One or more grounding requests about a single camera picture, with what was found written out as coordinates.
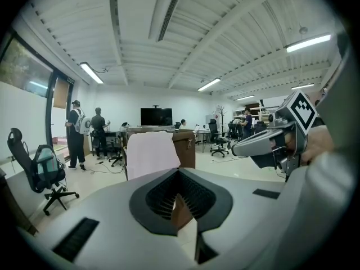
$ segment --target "black pants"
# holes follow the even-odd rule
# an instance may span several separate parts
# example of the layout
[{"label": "black pants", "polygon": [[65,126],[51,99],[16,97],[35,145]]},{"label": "black pants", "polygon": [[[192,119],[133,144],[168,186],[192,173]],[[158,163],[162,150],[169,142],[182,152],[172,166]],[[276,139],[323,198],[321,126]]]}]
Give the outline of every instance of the black pants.
[{"label": "black pants", "polygon": [[242,132],[242,140],[247,139],[251,136],[251,132],[247,131],[247,130],[243,130]]},{"label": "black pants", "polygon": [[77,165],[77,159],[79,162],[85,162],[84,155],[84,135],[76,133],[76,135],[69,136],[67,141],[70,154],[70,167],[75,167]]},{"label": "black pants", "polygon": [[100,156],[100,144],[102,147],[102,152],[104,156],[107,156],[107,149],[106,149],[106,137],[99,137],[99,148],[95,148],[96,156]]}]

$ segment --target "door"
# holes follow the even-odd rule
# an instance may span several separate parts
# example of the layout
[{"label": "door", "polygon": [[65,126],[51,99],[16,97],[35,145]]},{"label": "door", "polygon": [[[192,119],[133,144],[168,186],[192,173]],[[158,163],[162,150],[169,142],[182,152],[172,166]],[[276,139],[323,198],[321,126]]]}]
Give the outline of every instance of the door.
[{"label": "door", "polygon": [[68,96],[70,95],[70,84],[56,78],[53,88],[51,106],[51,140],[55,153],[62,153],[65,160],[69,158],[68,139],[66,137],[66,110],[68,109]]}]

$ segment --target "handheld device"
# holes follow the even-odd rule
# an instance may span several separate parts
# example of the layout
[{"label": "handheld device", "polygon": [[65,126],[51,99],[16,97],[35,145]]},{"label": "handheld device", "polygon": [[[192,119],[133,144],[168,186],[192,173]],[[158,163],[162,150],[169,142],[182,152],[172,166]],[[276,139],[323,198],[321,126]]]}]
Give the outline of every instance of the handheld device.
[{"label": "handheld device", "polygon": [[[286,173],[299,167],[300,155],[307,145],[307,134],[317,112],[306,95],[298,90],[284,100],[282,105],[269,116],[269,127],[232,146],[236,156],[250,156],[260,168],[278,167]],[[295,149],[289,151],[285,135],[291,134]]]}]

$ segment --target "pink towel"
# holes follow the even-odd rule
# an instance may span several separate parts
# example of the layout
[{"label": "pink towel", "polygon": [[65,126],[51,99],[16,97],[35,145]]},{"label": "pink towel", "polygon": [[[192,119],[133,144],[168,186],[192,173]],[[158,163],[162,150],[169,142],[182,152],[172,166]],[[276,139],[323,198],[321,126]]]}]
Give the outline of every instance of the pink towel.
[{"label": "pink towel", "polygon": [[132,134],[128,141],[128,180],[180,166],[173,135],[165,131]]}]

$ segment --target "ceiling light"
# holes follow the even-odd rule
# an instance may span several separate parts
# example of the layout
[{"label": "ceiling light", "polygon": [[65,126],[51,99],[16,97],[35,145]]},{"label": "ceiling light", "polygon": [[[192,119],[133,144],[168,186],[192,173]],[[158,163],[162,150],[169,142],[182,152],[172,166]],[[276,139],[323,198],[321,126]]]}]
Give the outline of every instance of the ceiling light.
[{"label": "ceiling light", "polygon": [[293,44],[291,46],[287,46],[286,47],[286,52],[290,53],[290,52],[296,51],[296,50],[301,49],[301,48],[305,48],[305,47],[308,47],[308,46],[311,46],[311,45],[314,45],[314,44],[329,41],[330,38],[331,38],[331,35],[327,34],[327,35],[323,35],[323,36],[320,36],[320,37],[317,37],[317,38],[312,38],[312,39],[305,40],[305,41],[302,41],[302,42],[297,42],[297,43],[295,43],[295,44]]},{"label": "ceiling light", "polygon": [[236,99],[236,101],[239,101],[239,100],[242,100],[242,99],[247,99],[247,98],[252,98],[252,97],[254,97],[254,96],[255,96],[255,95],[246,96],[246,97],[243,97],[243,98]]},{"label": "ceiling light", "polygon": [[87,62],[80,63],[80,67],[84,69],[84,71],[90,75],[92,79],[94,79],[98,84],[103,84],[103,81],[100,79],[100,77],[92,70],[90,65]]},{"label": "ceiling light", "polygon": [[215,78],[214,80],[212,80],[208,84],[206,84],[206,85],[202,86],[201,88],[199,88],[198,91],[202,91],[204,89],[207,89],[208,87],[214,85],[215,83],[218,83],[219,81],[220,81],[220,78]]},{"label": "ceiling light", "polygon": [[305,87],[311,87],[311,86],[314,86],[314,83],[310,83],[310,84],[306,84],[306,85],[300,85],[300,86],[295,86],[295,87],[292,87],[291,90],[300,89],[300,88],[305,88]]},{"label": "ceiling light", "polygon": [[42,84],[39,84],[39,83],[36,83],[36,82],[34,82],[34,81],[30,81],[29,83],[30,83],[30,84],[32,84],[32,85],[35,85],[35,86],[38,86],[38,87],[41,87],[41,88],[47,89],[47,86],[42,85]]}]

